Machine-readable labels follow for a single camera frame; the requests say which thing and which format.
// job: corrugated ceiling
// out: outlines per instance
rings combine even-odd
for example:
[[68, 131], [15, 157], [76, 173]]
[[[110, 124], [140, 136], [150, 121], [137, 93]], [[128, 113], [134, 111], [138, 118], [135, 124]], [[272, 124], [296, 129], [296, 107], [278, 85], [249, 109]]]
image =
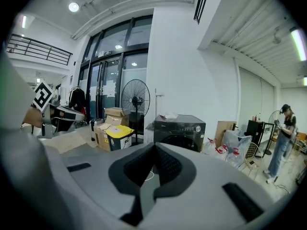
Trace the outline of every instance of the corrugated ceiling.
[[231, 47], [261, 64], [281, 83], [307, 74], [290, 34], [296, 26], [278, 0], [236, 0], [214, 42]]

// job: washing machine door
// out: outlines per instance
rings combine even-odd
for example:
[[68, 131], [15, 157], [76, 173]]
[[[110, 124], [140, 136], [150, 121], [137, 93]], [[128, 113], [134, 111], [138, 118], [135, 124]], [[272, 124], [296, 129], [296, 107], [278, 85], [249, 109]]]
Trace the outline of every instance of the washing machine door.
[[161, 140], [162, 143], [198, 151], [197, 144], [189, 137], [183, 135], [170, 135]]

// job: black washing machine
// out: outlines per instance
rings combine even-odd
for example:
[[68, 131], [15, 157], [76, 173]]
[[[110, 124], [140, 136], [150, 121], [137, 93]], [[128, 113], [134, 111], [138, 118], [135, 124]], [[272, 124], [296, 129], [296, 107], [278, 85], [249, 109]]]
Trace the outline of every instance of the black washing machine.
[[201, 151], [206, 123], [192, 115], [177, 118], [157, 116], [154, 121], [153, 141]]

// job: light fixture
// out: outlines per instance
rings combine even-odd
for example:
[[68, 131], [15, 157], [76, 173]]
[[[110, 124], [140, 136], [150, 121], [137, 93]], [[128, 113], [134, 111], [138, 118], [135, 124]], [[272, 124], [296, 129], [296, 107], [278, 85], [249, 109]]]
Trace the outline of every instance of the light fixture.
[[26, 21], [27, 17], [24, 15], [23, 17], [23, 24], [22, 24], [22, 27], [25, 28], [25, 21]]
[[301, 61], [306, 60], [306, 52], [305, 52], [305, 47], [304, 47], [304, 42], [301, 36], [301, 33], [298, 29], [295, 27], [290, 29], [291, 35], [295, 41], [296, 48], [298, 50], [299, 58]]
[[71, 12], [77, 12], [79, 10], [79, 5], [76, 2], [72, 2], [68, 8]]

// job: white shoe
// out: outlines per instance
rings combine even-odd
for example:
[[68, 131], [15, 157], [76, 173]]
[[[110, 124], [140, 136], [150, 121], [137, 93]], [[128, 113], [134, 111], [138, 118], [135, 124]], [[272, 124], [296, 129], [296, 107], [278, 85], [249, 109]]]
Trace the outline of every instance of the white shoe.
[[275, 180], [275, 177], [274, 177], [274, 178], [271, 177], [271, 178], [269, 178], [268, 180], [266, 180], [266, 183], [267, 183], [267, 184], [272, 184], [272, 183], [274, 182], [274, 180]]

